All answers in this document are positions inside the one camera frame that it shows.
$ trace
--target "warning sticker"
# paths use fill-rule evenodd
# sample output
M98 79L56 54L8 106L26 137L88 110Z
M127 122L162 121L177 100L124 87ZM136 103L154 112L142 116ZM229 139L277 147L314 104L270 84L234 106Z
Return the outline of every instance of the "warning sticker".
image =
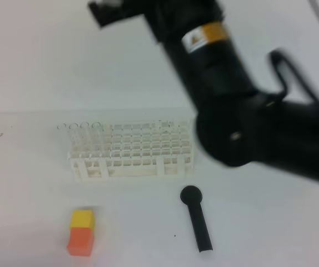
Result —
M228 39L225 29L219 22L200 26L188 32L182 38L182 43L188 53L192 53L209 43Z

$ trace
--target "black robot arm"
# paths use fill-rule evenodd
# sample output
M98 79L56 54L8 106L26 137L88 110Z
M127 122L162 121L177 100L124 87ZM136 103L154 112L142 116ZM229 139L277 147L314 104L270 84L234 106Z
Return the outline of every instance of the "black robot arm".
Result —
M258 90L225 29L215 0L124 0L90 3L98 24L144 15L195 104L203 148L228 166L252 161L319 181L319 97L280 51L270 54L281 83L277 94ZM311 99L285 101L289 70Z

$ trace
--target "stacked blocks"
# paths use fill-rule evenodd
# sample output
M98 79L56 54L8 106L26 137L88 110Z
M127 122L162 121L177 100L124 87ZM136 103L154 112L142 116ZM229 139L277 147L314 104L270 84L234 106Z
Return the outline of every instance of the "stacked blocks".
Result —
M95 217L92 210L75 210L71 220L71 236L67 246L72 256L90 256L94 243Z

